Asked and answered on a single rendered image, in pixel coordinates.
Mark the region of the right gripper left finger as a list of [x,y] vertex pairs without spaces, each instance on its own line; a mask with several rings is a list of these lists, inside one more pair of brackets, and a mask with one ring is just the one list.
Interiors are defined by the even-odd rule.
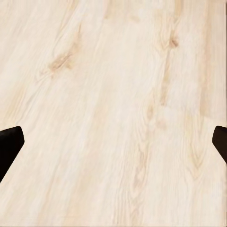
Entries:
[[21,126],[0,131],[0,182],[25,143]]

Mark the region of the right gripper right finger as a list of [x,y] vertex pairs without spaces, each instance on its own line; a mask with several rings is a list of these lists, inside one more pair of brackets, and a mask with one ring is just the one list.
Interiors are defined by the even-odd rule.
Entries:
[[212,143],[227,164],[227,127],[215,127]]

